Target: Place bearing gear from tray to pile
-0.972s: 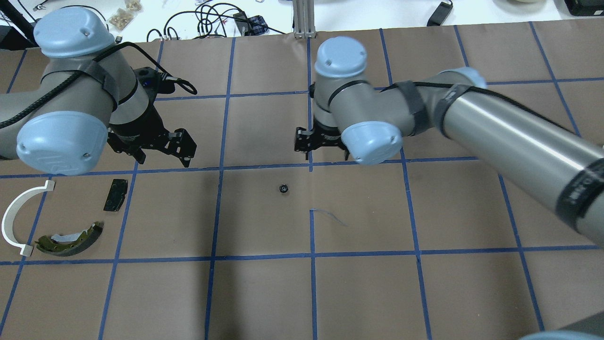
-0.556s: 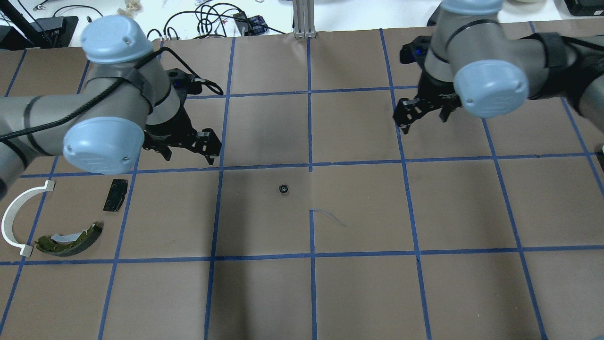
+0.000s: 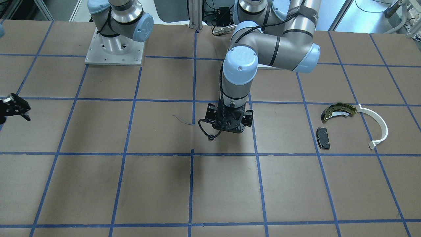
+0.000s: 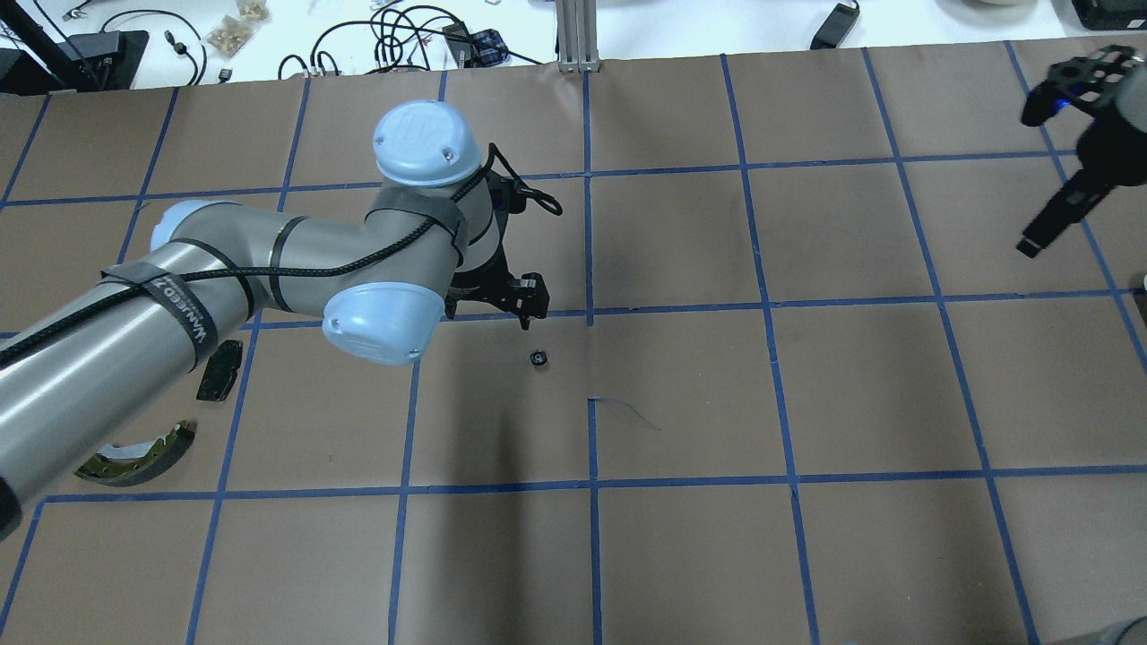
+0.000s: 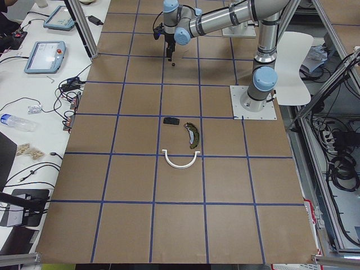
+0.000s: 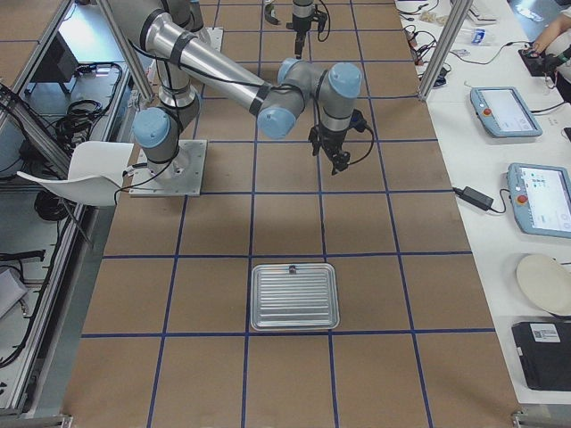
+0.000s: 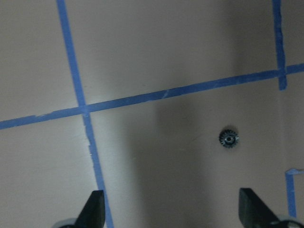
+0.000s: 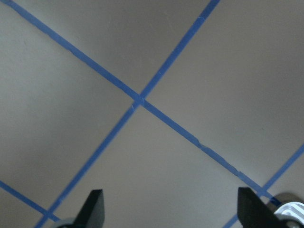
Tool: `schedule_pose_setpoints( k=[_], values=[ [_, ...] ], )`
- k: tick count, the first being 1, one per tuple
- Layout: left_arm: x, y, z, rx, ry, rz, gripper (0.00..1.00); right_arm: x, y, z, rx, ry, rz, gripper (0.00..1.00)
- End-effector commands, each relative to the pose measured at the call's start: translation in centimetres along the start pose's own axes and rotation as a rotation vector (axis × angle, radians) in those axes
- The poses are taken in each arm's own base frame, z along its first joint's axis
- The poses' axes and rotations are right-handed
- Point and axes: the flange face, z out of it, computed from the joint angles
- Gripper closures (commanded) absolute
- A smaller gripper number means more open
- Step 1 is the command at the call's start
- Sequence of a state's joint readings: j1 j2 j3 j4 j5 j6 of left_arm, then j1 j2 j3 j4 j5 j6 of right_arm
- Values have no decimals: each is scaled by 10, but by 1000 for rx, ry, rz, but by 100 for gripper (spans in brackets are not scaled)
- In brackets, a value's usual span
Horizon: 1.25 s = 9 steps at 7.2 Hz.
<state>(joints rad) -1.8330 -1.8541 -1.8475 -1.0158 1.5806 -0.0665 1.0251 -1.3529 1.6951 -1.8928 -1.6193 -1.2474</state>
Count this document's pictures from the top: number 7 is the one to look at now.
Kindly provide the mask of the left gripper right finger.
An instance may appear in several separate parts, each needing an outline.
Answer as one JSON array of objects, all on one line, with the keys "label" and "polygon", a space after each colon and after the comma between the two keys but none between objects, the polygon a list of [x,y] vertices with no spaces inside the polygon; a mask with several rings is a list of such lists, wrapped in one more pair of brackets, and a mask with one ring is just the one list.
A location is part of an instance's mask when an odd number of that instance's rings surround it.
[{"label": "left gripper right finger", "polygon": [[244,228],[284,228],[285,223],[255,194],[251,188],[240,188],[238,216]]}]

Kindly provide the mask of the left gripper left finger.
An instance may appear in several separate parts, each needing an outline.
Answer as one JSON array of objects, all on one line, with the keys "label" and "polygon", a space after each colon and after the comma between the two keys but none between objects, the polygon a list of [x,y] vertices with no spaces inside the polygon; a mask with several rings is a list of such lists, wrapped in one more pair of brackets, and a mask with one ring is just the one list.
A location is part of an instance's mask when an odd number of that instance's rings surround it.
[{"label": "left gripper left finger", "polygon": [[105,225],[105,196],[103,190],[91,193],[75,221],[76,228],[103,228]]}]

